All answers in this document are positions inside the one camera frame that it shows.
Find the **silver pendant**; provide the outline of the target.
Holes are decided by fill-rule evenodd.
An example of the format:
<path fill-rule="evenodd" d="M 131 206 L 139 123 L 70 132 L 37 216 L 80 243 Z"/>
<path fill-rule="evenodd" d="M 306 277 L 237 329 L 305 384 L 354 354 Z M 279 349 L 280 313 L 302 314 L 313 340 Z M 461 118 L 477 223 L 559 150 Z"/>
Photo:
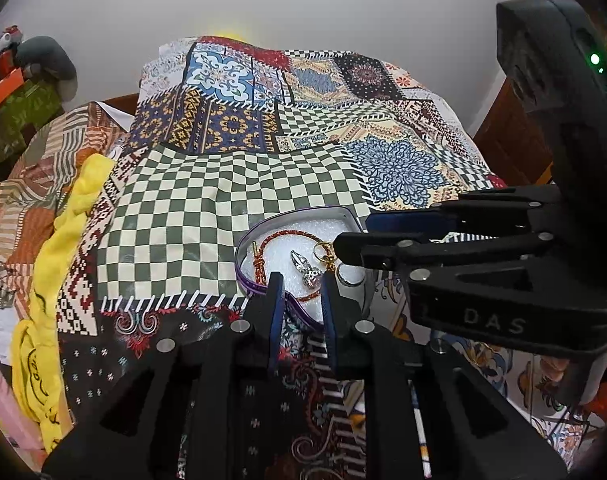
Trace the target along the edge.
<path fill-rule="evenodd" d="M 301 281 L 305 284 L 306 288 L 314 289 L 320 287 L 323 272 L 319 268 L 313 266 L 307 258 L 295 250 L 290 252 L 290 260 L 294 268 L 301 275 Z"/>

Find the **purple heart-shaped jewelry tin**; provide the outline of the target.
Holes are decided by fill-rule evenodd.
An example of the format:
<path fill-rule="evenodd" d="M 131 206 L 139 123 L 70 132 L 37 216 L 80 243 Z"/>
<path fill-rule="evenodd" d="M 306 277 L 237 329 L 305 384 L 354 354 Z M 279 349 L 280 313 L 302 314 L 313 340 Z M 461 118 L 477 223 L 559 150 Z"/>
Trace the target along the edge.
<path fill-rule="evenodd" d="M 282 274 L 286 307 L 306 330 L 323 330 L 322 276 L 331 271 L 341 295 L 369 313 L 374 273 L 342 262 L 333 241 L 343 233 L 360 233 L 361 224 L 343 206 L 305 208 L 278 214 L 249 230 L 235 249 L 235 271 L 244 292 L 263 294 L 273 272 Z"/>

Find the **wooden wardrobe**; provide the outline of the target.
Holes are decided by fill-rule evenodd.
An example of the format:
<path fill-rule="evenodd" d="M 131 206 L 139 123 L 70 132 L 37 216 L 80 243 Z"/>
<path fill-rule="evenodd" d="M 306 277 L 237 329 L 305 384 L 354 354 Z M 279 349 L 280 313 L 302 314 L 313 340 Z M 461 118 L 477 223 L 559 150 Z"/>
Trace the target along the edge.
<path fill-rule="evenodd" d="M 587 11 L 607 47 L 607 16 L 603 6 L 597 0 L 576 2 Z M 507 185 L 552 181 L 552 154 L 507 80 L 477 130 L 475 143 L 490 169 Z"/>

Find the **yellow cloth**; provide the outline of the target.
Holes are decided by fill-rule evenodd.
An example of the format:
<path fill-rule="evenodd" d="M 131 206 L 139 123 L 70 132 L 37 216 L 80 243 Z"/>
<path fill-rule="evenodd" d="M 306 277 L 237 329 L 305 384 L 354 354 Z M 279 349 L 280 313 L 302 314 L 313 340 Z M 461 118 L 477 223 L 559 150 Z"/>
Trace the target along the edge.
<path fill-rule="evenodd" d="M 57 338 L 57 298 L 87 217 L 114 161 L 93 154 L 83 162 L 54 232 L 35 259 L 29 294 L 29 316 L 12 334 L 12 390 L 23 415 L 36 423 L 44 450 L 52 452 L 64 437 L 62 385 Z"/>

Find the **colourful patchwork bedspread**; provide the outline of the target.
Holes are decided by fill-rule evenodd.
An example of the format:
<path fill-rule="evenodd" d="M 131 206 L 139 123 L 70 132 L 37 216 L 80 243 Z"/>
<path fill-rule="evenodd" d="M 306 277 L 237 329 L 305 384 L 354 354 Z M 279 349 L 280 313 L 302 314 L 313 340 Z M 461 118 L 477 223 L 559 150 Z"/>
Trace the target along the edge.
<path fill-rule="evenodd" d="M 197 40 L 178 87 L 140 103 L 133 140 L 61 296 L 62 370 L 76 425 L 160 340 L 206 340 L 265 294 L 244 292 L 235 271 L 237 244 L 260 222 L 343 206 L 370 233 L 372 212 L 499 190 L 462 129 L 438 113 L 419 118 L 427 104 L 413 81 L 375 58 Z M 363 318 L 415 344 L 445 340 L 509 401 L 469 352 L 512 348 L 416 324 L 400 271 L 364 270 L 374 273 L 374 295 Z M 566 377 L 546 397 L 573 417 L 599 388 L 607 351 L 565 359 Z M 286 292 L 275 370 L 243 379 L 237 402 L 231 479 L 369 479 L 364 382 L 337 377 L 324 323 L 320 333 L 303 328 Z"/>

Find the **striped brown blanket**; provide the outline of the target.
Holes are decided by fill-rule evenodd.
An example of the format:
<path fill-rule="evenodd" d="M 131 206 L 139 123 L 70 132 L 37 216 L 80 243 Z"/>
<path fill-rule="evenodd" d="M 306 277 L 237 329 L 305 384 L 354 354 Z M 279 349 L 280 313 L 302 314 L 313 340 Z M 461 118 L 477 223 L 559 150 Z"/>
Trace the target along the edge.
<path fill-rule="evenodd" d="M 35 133 L 9 177 L 0 182 L 0 309 L 26 318 L 36 256 L 85 159 L 128 139 L 128 126 L 90 102 Z"/>

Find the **orange box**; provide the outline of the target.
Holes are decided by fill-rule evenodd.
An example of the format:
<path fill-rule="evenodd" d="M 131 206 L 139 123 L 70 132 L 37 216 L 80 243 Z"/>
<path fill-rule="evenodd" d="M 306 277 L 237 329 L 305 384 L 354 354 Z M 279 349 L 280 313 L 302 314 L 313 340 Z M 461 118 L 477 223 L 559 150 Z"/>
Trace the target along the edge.
<path fill-rule="evenodd" d="M 8 98 L 8 96 L 11 96 L 22 85 L 22 70 L 20 70 L 20 68 L 15 68 L 4 79 L 0 80 L 0 104 L 2 104 Z"/>

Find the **grey-green pillow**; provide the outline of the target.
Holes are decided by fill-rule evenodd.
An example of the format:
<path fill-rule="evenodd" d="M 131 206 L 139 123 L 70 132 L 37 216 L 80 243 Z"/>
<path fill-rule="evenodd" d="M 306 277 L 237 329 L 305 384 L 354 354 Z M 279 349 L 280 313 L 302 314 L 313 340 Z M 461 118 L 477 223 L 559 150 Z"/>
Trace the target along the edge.
<path fill-rule="evenodd" d="M 58 42 L 49 36 L 35 36 L 18 45 L 15 60 L 21 68 L 38 66 L 40 75 L 55 81 L 64 102 L 71 102 L 78 91 L 78 73 L 72 59 Z"/>

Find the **clutter pile on box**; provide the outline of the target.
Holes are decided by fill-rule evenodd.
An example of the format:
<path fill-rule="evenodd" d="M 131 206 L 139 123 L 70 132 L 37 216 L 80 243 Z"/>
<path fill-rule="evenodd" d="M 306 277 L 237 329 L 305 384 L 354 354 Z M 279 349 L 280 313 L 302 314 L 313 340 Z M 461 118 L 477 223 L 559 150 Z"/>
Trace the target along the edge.
<path fill-rule="evenodd" d="M 17 25 L 6 27 L 0 35 L 0 55 L 5 51 L 15 51 L 22 43 L 23 33 Z"/>

